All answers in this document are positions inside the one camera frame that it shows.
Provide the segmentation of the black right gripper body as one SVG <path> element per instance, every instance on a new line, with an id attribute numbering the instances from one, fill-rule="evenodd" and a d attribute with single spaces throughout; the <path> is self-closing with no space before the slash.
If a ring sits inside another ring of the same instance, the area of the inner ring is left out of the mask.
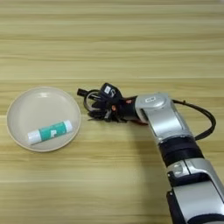
<path id="1" fill-rule="evenodd" d="M 106 122 L 126 123 L 137 121 L 138 115 L 135 108 L 136 97 L 117 98 L 106 101 L 105 114 L 103 119 Z"/>

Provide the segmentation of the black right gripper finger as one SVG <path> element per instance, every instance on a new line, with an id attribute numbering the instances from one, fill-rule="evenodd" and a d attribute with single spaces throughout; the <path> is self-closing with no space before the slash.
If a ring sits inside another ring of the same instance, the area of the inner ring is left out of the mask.
<path id="1" fill-rule="evenodd" d="M 102 109 L 104 106 L 104 100 L 100 96 L 90 95 L 89 100 L 92 109 Z"/>
<path id="2" fill-rule="evenodd" d="M 92 120 L 96 121 L 105 121 L 105 122 L 111 122 L 111 113 L 109 111 L 90 111 L 88 115 L 91 117 Z"/>

